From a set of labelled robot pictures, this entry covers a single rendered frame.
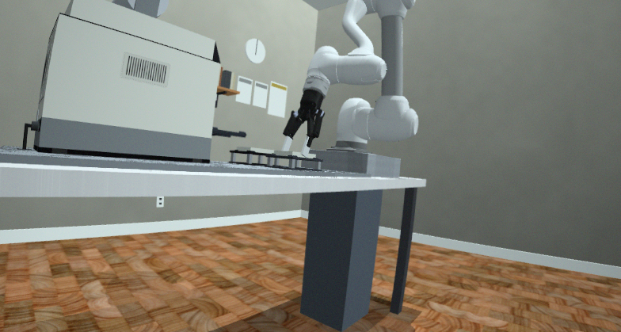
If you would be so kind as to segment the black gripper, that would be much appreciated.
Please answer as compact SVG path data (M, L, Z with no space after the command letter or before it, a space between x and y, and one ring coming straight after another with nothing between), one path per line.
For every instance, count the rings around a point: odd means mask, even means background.
M304 90L299 110L291 111L290 119L284 129L283 134L286 136L286 139L284 141L282 151L289 151L293 136L298 131L301 124L303 124L304 121L307 121L307 137L301 151L301 155L307 158L312 140L319 137L322 118L325 115L325 113L320 109L322 100L323 95L318 91Z

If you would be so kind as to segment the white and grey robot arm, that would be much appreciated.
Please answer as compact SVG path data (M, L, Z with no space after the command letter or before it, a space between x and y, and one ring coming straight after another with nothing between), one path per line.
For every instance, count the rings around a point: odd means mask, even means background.
M374 109L360 98L348 99L342 105L336 146L327 151L375 154L367 151L368 140L396 142L416 135L418 116L402 96L402 20L414 3L415 0L348 0L342 26L358 48L346 56L339 56L329 46L315 52L303 92L316 90L325 99L333 84L371 85L382 81L382 96ZM371 41L356 24L370 13L378 13L381 20L382 59L374 54Z

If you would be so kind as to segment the black rectangular frame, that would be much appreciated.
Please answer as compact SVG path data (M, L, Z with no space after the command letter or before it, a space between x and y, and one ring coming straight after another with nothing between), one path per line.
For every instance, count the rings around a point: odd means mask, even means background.
M231 158L230 158L230 163L237 163L237 164L244 164L244 165L254 165L254 166L267 166L267 164L262 164L263 161L263 155L272 155L274 153L271 154L266 154L266 153L258 153L255 151L239 151L239 150L235 150L235 151L230 151L231 153ZM246 162L236 162L236 153L239 154L247 154L247 160ZM252 163L252 157L253 155L258 155L258 163ZM275 158L274 160L274 165L273 166L279 166L279 158Z

